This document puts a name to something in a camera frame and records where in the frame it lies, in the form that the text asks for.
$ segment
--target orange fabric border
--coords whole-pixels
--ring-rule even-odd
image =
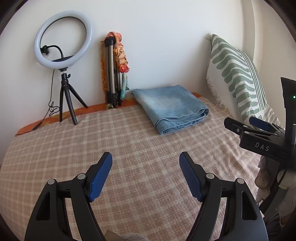
[[[201,95],[199,95],[198,93],[192,93],[192,94],[196,98],[201,97]],[[137,105],[137,104],[138,104],[138,102],[134,98],[132,98],[132,99],[124,99],[121,106],[118,106],[118,108]],[[89,108],[84,108],[83,107],[83,108],[76,109],[75,110],[75,115],[76,116],[85,115],[85,114],[90,114],[90,113],[94,113],[94,112],[97,112],[97,111],[102,111],[102,110],[105,110],[105,109],[106,109],[106,104],[105,103],[96,104],[96,105],[90,106]],[[70,118],[70,117],[71,117],[71,115],[70,115],[69,111],[63,113],[63,120],[67,119],[67,118]],[[23,134],[25,132],[31,131],[39,122],[40,122],[40,120],[21,128],[17,132],[17,135],[20,135],[20,134]],[[59,114],[45,118],[43,123],[40,126],[48,125],[48,124],[55,123],[55,122],[59,122]]]

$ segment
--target checkered blanket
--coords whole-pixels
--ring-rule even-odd
[[[195,163],[221,179],[245,179],[253,194],[259,156],[239,147],[239,137],[223,126],[229,114],[201,97],[210,109],[205,120],[161,136],[141,106],[79,116],[15,137],[0,169],[0,213],[20,239],[35,202],[50,178],[65,181],[86,172],[105,151],[113,166],[92,204],[103,231],[138,233],[150,241],[185,240],[200,203],[179,167],[187,151]],[[221,201],[213,239],[223,222]],[[80,239],[71,201],[67,210],[73,238]]]

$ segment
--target green stripe pattern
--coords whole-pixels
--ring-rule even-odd
[[[218,35],[212,35],[211,46],[211,62],[221,70],[230,94],[236,99],[243,121],[250,116],[262,119],[267,102],[253,61],[246,53],[232,47]]]

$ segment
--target silver screw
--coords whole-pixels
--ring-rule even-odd
[[[238,182],[239,184],[244,184],[244,180],[243,180],[242,178],[238,178],[238,179],[237,179],[237,182]]]
[[[212,174],[212,173],[208,173],[207,174],[207,178],[208,179],[213,179],[215,176],[214,176],[214,174]]]
[[[84,174],[84,173],[80,173],[80,174],[77,176],[77,178],[78,178],[79,180],[82,180],[82,179],[85,178],[85,174]]]
[[[55,182],[54,179],[49,179],[47,183],[48,183],[49,185],[51,185],[51,184],[54,184],[54,182]]]

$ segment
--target tripod leg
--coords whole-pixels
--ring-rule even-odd
[[[72,105],[72,100],[71,100],[71,96],[70,96],[70,92],[69,92],[69,87],[63,86],[64,87],[64,91],[65,91],[65,96],[66,96],[66,100],[67,100],[67,104],[69,107],[69,111],[73,120],[74,125],[77,125],[77,119],[74,113],[74,109],[73,109],[73,105]]]
[[[79,102],[85,107],[88,108],[88,106],[86,105],[86,103],[81,99],[81,97],[77,94],[77,92],[74,90],[74,88],[72,87],[72,85],[68,84],[70,91],[72,92],[72,94],[76,97],[76,99],[79,100]]]
[[[63,99],[64,99],[64,90],[63,86],[61,87],[61,91],[59,93],[59,121],[63,121]]]

